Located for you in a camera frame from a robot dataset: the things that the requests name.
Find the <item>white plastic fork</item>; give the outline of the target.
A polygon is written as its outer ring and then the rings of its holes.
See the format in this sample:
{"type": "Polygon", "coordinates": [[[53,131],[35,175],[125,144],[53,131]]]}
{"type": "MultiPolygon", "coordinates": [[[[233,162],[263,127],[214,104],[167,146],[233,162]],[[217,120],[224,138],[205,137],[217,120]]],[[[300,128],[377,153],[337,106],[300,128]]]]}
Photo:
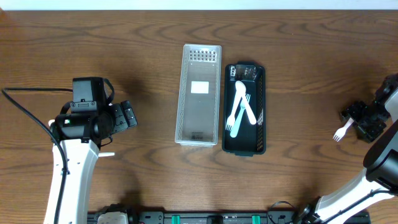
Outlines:
{"type": "Polygon", "coordinates": [[[228,118],[226,120],[226,130],[227,131],[232,130],[232,128],[234,126],[235,119],[236,119],[235,114],[236,114],[236,110],[238,108],[238,104],[239,104],[240,100],[241,100],[241,93],[238,90],[236,90],[231,114],[228,116],[228,118]]]}

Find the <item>mint green plastic fork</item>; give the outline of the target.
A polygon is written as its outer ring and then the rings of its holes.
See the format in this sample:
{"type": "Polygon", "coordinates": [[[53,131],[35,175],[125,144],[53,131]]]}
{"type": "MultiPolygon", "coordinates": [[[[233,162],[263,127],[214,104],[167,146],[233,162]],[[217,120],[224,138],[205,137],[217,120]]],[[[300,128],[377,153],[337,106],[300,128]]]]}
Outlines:
{"type": "Polygon", "coordinates": [[[230,131],[230,137],[231,138],[235,138],[238,135],[238,132],[239,132],[239,129],[240,129],[240,125],[241,125],[241,121],[242,121],[243,114],[244,114],[245,110],[246,110],[246,106],[245,106],[243,100],[241,100],[238,117],[236,118],[235,124],[234,124],[232,130],[230,131]]]}

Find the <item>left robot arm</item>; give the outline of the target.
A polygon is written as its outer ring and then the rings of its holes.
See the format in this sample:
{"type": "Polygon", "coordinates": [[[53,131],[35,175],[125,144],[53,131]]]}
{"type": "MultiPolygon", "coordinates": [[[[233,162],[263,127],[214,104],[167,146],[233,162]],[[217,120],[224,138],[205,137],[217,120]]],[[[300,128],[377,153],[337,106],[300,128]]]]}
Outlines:
{"type": "Polygon", "coordinates": [[[129,101],[83,97],[65,103],[49,123],[53,176],[45,223],[86,223],[91,180],[102,140],[134,127],[129,101]]]}

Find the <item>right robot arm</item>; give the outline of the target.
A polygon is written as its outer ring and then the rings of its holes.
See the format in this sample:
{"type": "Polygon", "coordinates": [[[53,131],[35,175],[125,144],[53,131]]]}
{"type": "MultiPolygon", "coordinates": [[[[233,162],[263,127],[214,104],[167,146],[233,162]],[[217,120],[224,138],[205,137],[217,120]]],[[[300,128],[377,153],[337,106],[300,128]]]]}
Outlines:
{"type": "Polygon", "coordinates": [[[372,143],[363,169],[342,188],[307,205],[294,223],[344,223],[370,205],[397,196],[397,75],[384,79],[370,105],[356,101],[341,116],[372,143]]]}

